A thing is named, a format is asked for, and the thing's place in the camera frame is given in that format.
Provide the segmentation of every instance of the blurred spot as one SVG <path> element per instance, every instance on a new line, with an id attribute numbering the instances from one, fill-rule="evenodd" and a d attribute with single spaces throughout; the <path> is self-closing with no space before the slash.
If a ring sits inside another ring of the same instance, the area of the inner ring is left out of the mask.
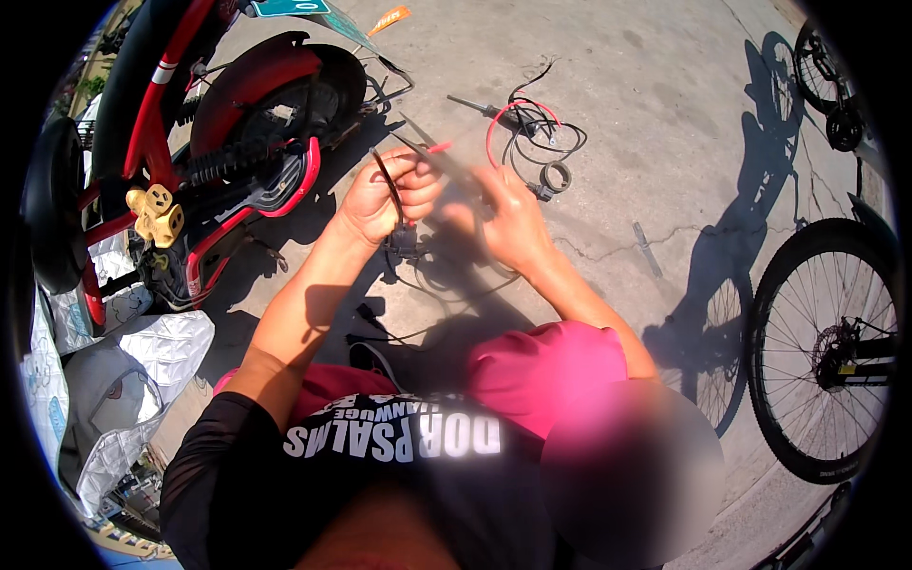
<path id="1" fill-rule="evenodd" d="M 544 443 L 541 478 L 557 532 L 613 570 L 687 552 L 725 490 L 722 447 L 706 417 L 643 380 L 606 384 L 568 407 Z"/>

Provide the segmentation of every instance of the bicycle tire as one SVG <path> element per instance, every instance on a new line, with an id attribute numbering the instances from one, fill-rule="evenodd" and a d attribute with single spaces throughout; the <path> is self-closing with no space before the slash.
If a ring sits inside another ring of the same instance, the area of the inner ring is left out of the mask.
<path id="1" fill-rule="evenodd" d="M 804 100 L 814 109 L 817 109 L 824 115 L 829 115 L 834 109 L 839 107 L 839 102 L 834 99 L 821 98 L 807 85 L 804 73 L 802 73 L 801 62 L 803 46 L 810 40 L 815 31 L 816 30 L 811 26 L 810 22 L 804 22 L 801 31 L 798 32 L 798 37 L 795 38 L 795 47 L 792 51 L 792 65 L 795 74 L 795 83 L 798 85 L 798 91 L 801 93 Z M 854 98 L 855 96 L 849 97 L 845 102 L 848 103 Z"/>
<path id="2" fill-rule="evenodd" d="M 857 474 L 861 458 L 871 449 L 876 439 L 876 430 L 857 450 L 838 459 L 821 460 L 798 450 L 772 415 L 766 390 L 762 386 L 761 333 L 772 311 L 772 301 L 789 276 L 805 261 L 830 252 L 850 254 L 868 264 L 883 281 L 893 307 L 896 308 L 896 284 L 892 276 L 896 274 L 898 260 L 879 245 L 875 234 L 862 223 L 845 218 L 821 220 L 790 237 L 763 273 L 748 316 L 744 355 L 751 404 L 763 438 L 782 466 L 795 476 L 816 484 L 839 483 Z M 878 426 L 883 423 L 883 413 L 877 422 Z"/>

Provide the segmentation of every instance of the bicycle wheel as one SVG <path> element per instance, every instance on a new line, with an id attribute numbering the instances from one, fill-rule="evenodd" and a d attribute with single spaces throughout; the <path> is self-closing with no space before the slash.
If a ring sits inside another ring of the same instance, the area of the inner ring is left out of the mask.
<path id="1" fill-rule="evenodd" d="M 826 44 L 810 22 L 805 22 L 795 39 L 793 51 L 795 82 L 804 100 L 824 115 L 839 107 L 833 59 Z"/>
<path id="2" fill-rule="evenodd" d="M 751 403 L 776 458 L 805 481 L 856 474 L 881 420 L 891 373 L 845 375 L 891 366 L 896 269 L 863 224 L 828 219 L 789 238 L 763 274 L 745 346 Z M 882 356 L 860 358 L 878 338 Z"/>

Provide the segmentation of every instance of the black t-shirt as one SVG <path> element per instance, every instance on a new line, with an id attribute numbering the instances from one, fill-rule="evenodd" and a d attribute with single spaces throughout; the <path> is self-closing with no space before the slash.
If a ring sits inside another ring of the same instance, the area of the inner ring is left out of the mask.
<path id="1" fill-rule="evenodd" d="M 356 394 L 280 433 L 257 403 L 225 392 L 165 472 L 162 532 L 188 570 L 286 569 L 387 479 L 428 506 L 461 567 L 550 569 L 564 549 L 539 487 L 543 444 L 458 395 Z"/>

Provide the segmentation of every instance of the red wire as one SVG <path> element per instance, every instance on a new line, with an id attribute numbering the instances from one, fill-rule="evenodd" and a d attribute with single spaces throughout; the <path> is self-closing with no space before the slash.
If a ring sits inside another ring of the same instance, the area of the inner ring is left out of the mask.
<path id="1" fill-rule="evenodd" d="M 541 103 L 539 103 L 538 101 L 531 101 L 530 99 L 525 99 L 525 100 L 522 100 L 522 101 L 513 101 L 512 103 L 507 103 L 507 106 L 504 107 L 503 109 L 501 109 L 500 112 L 497 113 L 497 115 L 495 115 L 495 116 L 494 116 L 494 119 L 491 121 L 491 126 L 488 127 L 488 136 L 487 136 L 487 138 L 485 139 L 485 142 L 484 142 L 484 149 L 488 151 L 488 161 L 491 162 L 491 166 L 493 166 L 494 168 L 497 168 L 498 166 L 500 166 L 500 165 L 497 163 L 497 161 L 494 160 L 494 155 L 493 155 L 493 153 L 491 152 L 491 136 L 492 136 L 493 133 L 494 133 L 494 125 L 497 124 L 497 119 L 499 119 L 499 118 L 501 117 L 501 115 L 502 115 L 507 109 L 509 109 L 510 107 L 514 107 L 514 106 L 516 106 L 516 105 L 520 105 L 520 104 L 525 103 L 525 102 L 532 102 L 532 103 L 534 103 L 535 105 L 538 105 L 539 107 L 541 107 L 542 109 L 548 111 L 548 114 L 551 115 L 551 116 L 554 118 L 554 122 L 557 123 L 558 129 L 561 128 L 561 127 L 563 127 L 563 125 L 561 124 L 560 119 L 557 118 L 557 116 L 554 114 L 554 112 L 551 111 L 551 110 L 550 110 L 548 107 L 546 107 L 545 105 L 542 105 Z"/>

